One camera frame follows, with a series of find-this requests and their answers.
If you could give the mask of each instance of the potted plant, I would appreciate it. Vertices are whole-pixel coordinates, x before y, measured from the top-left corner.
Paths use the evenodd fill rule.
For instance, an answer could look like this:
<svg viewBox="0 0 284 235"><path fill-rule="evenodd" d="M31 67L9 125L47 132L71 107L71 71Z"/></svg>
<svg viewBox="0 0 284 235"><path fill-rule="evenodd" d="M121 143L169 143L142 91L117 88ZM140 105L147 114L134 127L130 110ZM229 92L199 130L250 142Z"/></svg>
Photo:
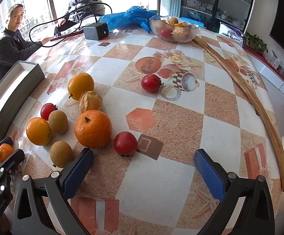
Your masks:
<svg viewBox="0 0 284 235"><path fill-rule="evenodd" d="M255 50L260 55L263 55L264 51L266 51L267 53L269 52L267 50L267 44L264 43L263 40L260 39L256 34L251 35L249 33L246 33L245 45Z"/></svg>

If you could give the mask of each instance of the person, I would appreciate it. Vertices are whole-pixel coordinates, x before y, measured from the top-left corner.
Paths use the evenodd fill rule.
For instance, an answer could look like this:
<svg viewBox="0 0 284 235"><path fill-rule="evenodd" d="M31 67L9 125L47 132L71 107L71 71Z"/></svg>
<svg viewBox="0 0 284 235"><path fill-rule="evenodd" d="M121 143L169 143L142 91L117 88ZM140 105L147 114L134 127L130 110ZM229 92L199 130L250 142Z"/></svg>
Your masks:
<svg viewBox="0 0 284 235"><path fill-rule="evenodd" d="M19 27L23 19L23 5L15 4L8 11L6 28L0 38L0 81L17 61L27 60L40 46L22 38ZM44 45L51 38L37 42Z"/></svg>
<svg viewBox="0 0 284 235"><path fill-rule="evenodd" d="M103 4L96 4L98 2L102 2L101 0L69 0L68 10L65 14L65 17L60 19L55 27L54 34L56 35L59 32L63 32L70 27L76 25L81 21L82 14L84 8L81 8L79 11L72 12L71 11L78 9L84 5L91 5L92 10L94 11L96 16L105 15L105 6ZM83 18L93 15L90 9L87 9L84 13Z"/></svg>

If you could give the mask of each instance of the bowl of fruit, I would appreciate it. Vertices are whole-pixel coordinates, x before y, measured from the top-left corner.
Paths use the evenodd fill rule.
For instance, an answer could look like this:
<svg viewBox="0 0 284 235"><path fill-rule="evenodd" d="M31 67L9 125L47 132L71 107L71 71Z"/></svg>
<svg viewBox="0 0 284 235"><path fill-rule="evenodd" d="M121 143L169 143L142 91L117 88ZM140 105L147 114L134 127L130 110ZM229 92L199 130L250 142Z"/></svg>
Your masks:
<svg viewBox="0 0 284 235"><path fill-rule="evenodd" d="M197 35L197 24L184 22L180 18L154 15L149 19L151 30L158 37L169 42L189 42Z"/></svg>

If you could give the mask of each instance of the glass door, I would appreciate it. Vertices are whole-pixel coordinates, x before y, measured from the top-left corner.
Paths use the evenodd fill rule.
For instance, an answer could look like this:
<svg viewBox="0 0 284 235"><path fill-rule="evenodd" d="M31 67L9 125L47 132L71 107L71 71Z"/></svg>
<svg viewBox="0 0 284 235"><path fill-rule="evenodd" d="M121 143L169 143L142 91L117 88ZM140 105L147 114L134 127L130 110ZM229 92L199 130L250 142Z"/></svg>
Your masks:
<svg viewBox="0 0 284 235"><path fill-rule="evenodd" d="M180 16L199 21L211 29L212 14L216 0L182 0Z"/></svg>
<svg viewBox="0 0 284 235"><path fill-rule="evenodd" d="M244 31L253 0L219 0L212 31L218 33L220 22Z"/></svg>

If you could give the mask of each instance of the black pants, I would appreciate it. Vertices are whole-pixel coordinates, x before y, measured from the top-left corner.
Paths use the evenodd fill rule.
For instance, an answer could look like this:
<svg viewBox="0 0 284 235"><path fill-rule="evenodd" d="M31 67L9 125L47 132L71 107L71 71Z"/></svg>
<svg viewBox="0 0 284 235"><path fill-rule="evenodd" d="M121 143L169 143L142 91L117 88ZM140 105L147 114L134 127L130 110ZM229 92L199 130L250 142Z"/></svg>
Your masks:
<svg viewBox="0 0 284 235"><path fill-rule="evenodd" d="M59 32L63 32L66 31L67 29L69 29L70 27L76 25L77 23L67 20L63 25L61 25L60 27L56 26L55 27L55 31L54 34L56 35Z"/></svg>

